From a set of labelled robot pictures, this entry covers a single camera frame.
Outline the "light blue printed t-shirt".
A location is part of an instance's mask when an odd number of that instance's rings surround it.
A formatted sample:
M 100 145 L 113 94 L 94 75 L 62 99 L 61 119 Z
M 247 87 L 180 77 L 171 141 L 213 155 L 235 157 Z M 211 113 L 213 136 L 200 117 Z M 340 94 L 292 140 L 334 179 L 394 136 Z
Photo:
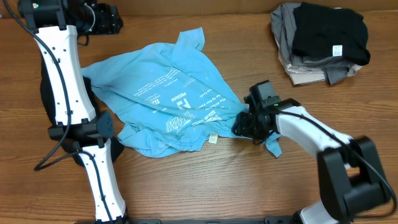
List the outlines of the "light blue printed t-shirt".
M 83 68 L 96 97 L 123 122 L 118 141 L 162 158 L 230 138 L 244 105 L 203 53 L 202 28 Z

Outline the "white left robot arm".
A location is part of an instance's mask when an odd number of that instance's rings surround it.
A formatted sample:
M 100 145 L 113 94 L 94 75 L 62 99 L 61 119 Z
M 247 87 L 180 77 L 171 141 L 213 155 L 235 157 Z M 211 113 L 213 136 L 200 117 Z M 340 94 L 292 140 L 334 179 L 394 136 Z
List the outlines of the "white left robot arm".
M 127 223 L 127 208 L 114 173 L 123 145 L 108 111 L 100 111 L 89 79 L 82 75 L 79 37 L 118 34 L 114 5 L 96 1 L 18 3 L 16 20 L 34 37 L 42 57 L 42 101 L 51 121 L 49 136 L 83 166 L 95 200 L 96 223 Z

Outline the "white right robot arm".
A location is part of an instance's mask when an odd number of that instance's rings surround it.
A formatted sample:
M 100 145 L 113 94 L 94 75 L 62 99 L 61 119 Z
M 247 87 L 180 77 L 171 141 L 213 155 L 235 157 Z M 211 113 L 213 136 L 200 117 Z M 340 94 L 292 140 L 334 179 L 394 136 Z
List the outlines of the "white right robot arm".
M 265 223 L 352 223 L 389 202 L 391 211 L 397 210 L 397 196 L 371 139 L 355 139 L 328 127 L 298 101 L 281 100 L 268 80 L 250 87 L 244 102 L 248 109 L 237 115 L 233 134 L 255 145 L 280 134 L 317 160 L 319 201 L 291 216 L 266 217 Z

